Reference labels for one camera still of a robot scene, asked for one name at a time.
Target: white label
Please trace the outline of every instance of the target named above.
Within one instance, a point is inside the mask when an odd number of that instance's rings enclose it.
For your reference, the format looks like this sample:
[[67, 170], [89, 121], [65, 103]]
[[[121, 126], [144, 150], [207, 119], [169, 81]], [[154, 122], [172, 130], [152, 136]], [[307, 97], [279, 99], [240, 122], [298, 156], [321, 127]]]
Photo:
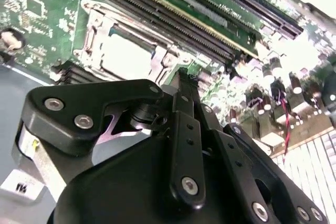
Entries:
[[13, 170], [0, 186], [2, 190], [36, 200], [44, 184], [21, 170]]

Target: mounting hole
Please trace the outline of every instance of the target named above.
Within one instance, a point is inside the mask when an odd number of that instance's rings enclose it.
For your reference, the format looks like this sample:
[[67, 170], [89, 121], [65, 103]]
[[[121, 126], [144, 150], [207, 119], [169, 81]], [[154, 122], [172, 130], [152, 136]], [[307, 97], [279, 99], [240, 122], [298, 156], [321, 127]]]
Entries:
[[3, 40], [8, 50], [21, 49], [27, 44], [23, 33], [10, 27], [5, 28], [0, 32], [0, 39]]
[[163, 125], [163, 124], [165, 124], [167, 122], [167, 118], [165, 118], [165, 117], [160, 117], [160, 118], [158, 118], [158, 119], [156, 119], [156, 124], [158, 124], [158, 125]]
[[194, 145], [194, 141], [192, 141], [190, 138], [187, 139], [188, 145]]
[[235, 163], [236, 163], [236, 165], [237, 165], [238, 167], [242, 167], [242, 166], [243, 166], [243, 164], [242, 164], [241, 162], [239, 162], [239, 161], [236, 161]]
[[262, 180], [256, 178], [255, 182], [257, 184], [257, 187], [258, 187], [265, 203], [267, 205], [270, 204], [271, 203], [271, 191], [268, 189], [268, 187], [265, 185], [265, 183]]

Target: capacitor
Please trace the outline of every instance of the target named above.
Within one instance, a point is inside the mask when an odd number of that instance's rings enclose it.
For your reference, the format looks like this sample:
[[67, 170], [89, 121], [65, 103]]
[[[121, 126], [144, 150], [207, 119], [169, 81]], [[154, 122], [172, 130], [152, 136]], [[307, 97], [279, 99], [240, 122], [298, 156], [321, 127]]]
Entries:
[[271, 63], [272, 74], [276, 78], [281, 77], [281, 75], [282, 75], [282, 65], [281, 65], [280, 59], [278, 57], [271, 58], [270, 63]]
[[232, 122], [232, 123], [237, 122], [237, 112], [234, 109], [230, 109], [229, 119], [230, 119], [230, 122]]
[[258, 115], [264, 114], [265, 110], [264, 110], [264, 106], [262, 102], [257, 105], [257, 111], [258, 111]]
[[314, 98], [321, 97], [320, 86], [317, 84], [317, 82], [311, 82], [309, 84], [309, 91]]
[[281, 100], [286, 97], [286, 89], [280, 80], [276, 80], [271, 85], [272, 98], [276, 101], [277, 105], [281, 104]]
[[293, 88], [293, 93], [300, 94], [302, 92], [302, 87], [299, 78], [295, 74], [290, 73], [289, 79]]
[[220, 97], [224, 97], [226, 95], [226, 85], [220, 84], [217, 93]]
[[214, 105], [218, 105], [219, 104], [219, 96], [217, 93], [212, 93], [210, 96], [210, 101], [212, 104]]
[[264, 64], [262, 67], [262, 75], [264, 76], [265, 84], [271, 85], [274, 82], [274, 76], [271, 71], [270, 64]]
[[264, 110], [269, 111], [271, 107], [271, 100], [268, 95], [264, 95], [262, 98], [262, 104], [264, 105]]

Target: screw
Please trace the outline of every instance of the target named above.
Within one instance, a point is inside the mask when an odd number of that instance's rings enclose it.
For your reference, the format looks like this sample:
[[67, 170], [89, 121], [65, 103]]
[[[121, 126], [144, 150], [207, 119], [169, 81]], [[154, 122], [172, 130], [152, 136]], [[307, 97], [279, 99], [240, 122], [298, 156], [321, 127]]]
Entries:
[[196, 184], [196, 181], [192, 178], [182, 178], [182, 187], [190, 195], [196, 195], [198, 193], [198, 186]]
[[254, 213], [259, 217], [263, 222], [268, 221], [268, 214], [266, 209], [258, 202], [253, 202], [252, 208]]
[[188, 99], [187, 97], [185, 97], [184, 95], [183, 95], [183, 96], [181, 96], [181, 98], [182, 98], [184, 101], [186, 101], [186, 102], [188, 102], [188, 101], [189, 101], [189, 99]]
[[235, 130], [235, 132], [236, 132], [237, 134], [240, 134], [240, 133], [241, 133], [241, 131], [240, 131], [240, 129], [239, 129], [238, 127], [233, 127], [233, 129]]
[[75, 125], [81, 129], [87, 130], [92, 128], [93, 120], [87, 115], [78, 115], [75, 117]]
[[149, 88], [150, 88], [150, 90], [152, 90], [154, 93], [158, 93], [158, 92], [159, 92], [158, 89], [157, 89], [156, 87], [154, 87], [154, 86], [150, 86]]
[[194, 141], [192, 141], [190, 138], [187, 139], [187, 143], [188, 143], [189, 145], [194, 145]]
[[212, 112], [211, 108], [210, 108], [209, 106], [207, 106], [207, 105], [204, 105], [204, 109], [205, 109], [205, 111], [208, 112], [208, 113], [211, 113], [211, 112]]
[[322, 217], [322, 215], [320, 214], [320, 212], [318, 212], [315, 208], [310, 208], [310, 210], [312, 211], [312, 213], [313, 213], [313, 215], [314, 215], [314, 217], [316, 218], [316, 219], [318, 219], [319, 221], [323, 221], [323, 217]]
[[298, 212], [299, 212], [300, 216], [301, 216], [304, 220], [306, 220], [306, 221], [309, 221], [309, 220], [310, 220], [309, 215], [307, 214], [307, 212], [306, 212], [302, 207], [298, 207], [297, 209], [298, 209]]
[[64, 103], [57, 98], [48, 98], [45, 100], [44, 106], [49, 110], [59, 111], [64, 108]]

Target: electronic components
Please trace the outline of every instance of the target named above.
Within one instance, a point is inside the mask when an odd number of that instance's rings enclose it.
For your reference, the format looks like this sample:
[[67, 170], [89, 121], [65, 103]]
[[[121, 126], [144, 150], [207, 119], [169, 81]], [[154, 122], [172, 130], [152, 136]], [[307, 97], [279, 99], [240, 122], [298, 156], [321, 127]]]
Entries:
[[264, 105], [262, 102], [257, 104], [257, 111], [258, 111], [258, 115], [264, 114], [265, 110], [264, 110]]
[[81, 7], [89, 20], [83, 47], [74, 55], [96, 77], [148, 78], [162, 85], [178, 63], [191, 63], [192, 55], [171, 39], [113, 6], [82, 0]]
[[295, 39], [303, 29], [291, 17], [285, 15], [265, 0], [232, 0], [242, 8], [255, 14], [279, 33]]
[[315, 81], [310, 82], [309, 84], [309, 92], [314, 98], [321, 97], [321, 88], [319, 84]]
[[289, 79], [292, 85], [293, 93], [300, 94], [302, 92], [302, 87], [299, 78], [291, 72], [289, 74]]
[[270, 64], [264, 64], [262, 66], [262, 75], [264, 76], [264, 82], [265, 82], [266, 85], [271, 85], [275, 80], [275, 78], [272, 74]]
[[237, 122], [237, 112], [234, 109], [229, 110], [229, 120], [231, 123]]
[[263, 102], [263, 93], [260, 91], [258, 87], [252, 87], [246, 93], [246, 104], [249, 108], [253, 108], [254, 106]]
[[270, 100], [270, 98], [269, 98], [268, 95], [265, 94], [262, 97], [262, 104], [264, 105], [264, 110], [266, 110], [266, 111], [271, 110], [271, 108], [272, 108], [272, 106], [271, 106], [271, 100]]
[[282, 75], [282, 65], [278, 57], [273, 57], [270, 59], [272, 74], [279, 78]]
[[286, 97], [285, 86], [279, 79], [271, 84], [271, 93], [276, 105], [280, 105], [281, 100]]

